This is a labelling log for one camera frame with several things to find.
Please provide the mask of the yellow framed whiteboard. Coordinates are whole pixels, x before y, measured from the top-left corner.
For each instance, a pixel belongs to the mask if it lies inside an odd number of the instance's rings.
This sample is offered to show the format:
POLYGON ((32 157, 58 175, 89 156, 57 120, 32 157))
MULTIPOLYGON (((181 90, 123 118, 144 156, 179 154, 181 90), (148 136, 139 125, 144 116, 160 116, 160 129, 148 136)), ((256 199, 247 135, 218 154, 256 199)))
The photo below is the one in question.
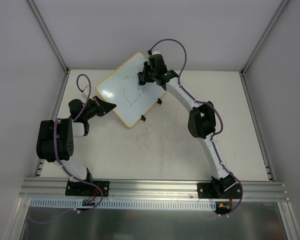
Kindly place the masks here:
POLYGON ((137 52, 96 86, 105 102, 116 104, 113 109, 126 127, 132 128, 141 115, 157 104, 165 91, 155 83, 138 84, 138 73, 143 70, 146 56, 137 52))

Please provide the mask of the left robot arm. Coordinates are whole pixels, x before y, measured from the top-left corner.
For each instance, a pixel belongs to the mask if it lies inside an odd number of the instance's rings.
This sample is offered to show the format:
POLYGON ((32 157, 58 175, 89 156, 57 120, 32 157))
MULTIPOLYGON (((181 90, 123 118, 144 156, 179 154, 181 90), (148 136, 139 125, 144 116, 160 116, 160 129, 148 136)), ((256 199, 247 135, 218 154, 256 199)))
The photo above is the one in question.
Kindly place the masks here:
POLYGON ((87 136, 90 131, 89 120, 106 115, 117 105, 94 96, 86 103, 73 99, 68 107, 68 118, 41 121, 36 153, 39 159, 58 164, 68 175, 68 180, 77 183, 77 189, 83 195, 89 195, 94 191, 95 184, 88 168, 71 160, 75 149, 74 138, 87 136))

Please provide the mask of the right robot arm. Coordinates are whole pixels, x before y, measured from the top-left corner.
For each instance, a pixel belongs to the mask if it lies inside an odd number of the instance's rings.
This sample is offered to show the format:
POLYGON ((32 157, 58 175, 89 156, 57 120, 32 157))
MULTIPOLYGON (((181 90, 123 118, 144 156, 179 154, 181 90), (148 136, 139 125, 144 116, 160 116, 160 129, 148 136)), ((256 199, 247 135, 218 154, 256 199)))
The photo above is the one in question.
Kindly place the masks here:
POLYGON ((167 69, 160 53, 151 53, 148 61, 143 63, 143 70, 137 75, 139 85, 156 83, 173 95, 187 110, 189 114, 187 129, 201 144, 212 172, 211 182, 202 189, 202 193, 210 198, 232 197, 236 179, 218 153, 217 143, 214 140, 217 134, 217 114, 212 102, 197 100, 181 84, 180 76, 174 70, 167 69))

